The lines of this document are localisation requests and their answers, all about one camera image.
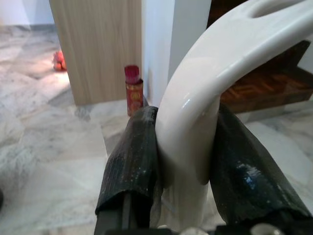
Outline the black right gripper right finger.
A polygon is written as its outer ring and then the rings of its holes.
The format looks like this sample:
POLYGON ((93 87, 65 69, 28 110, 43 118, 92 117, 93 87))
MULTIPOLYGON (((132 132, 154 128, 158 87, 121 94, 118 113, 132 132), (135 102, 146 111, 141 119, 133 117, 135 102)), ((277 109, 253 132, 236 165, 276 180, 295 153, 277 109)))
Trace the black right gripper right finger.
POLYGON ((217 235, 310 235, 313 216, 261 142, 220 105, 209 181, 217 235))

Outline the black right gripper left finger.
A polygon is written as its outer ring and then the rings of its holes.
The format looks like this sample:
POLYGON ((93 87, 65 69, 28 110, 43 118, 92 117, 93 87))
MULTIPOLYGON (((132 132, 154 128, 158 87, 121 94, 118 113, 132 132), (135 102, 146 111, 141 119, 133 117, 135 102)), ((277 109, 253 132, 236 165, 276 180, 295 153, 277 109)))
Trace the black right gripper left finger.
POLYGON ((155 123, 158 108, 146 106, 129 119, 110 154, 103 174, 95 214, 96 235, 161 235, 161 200, 155 123))

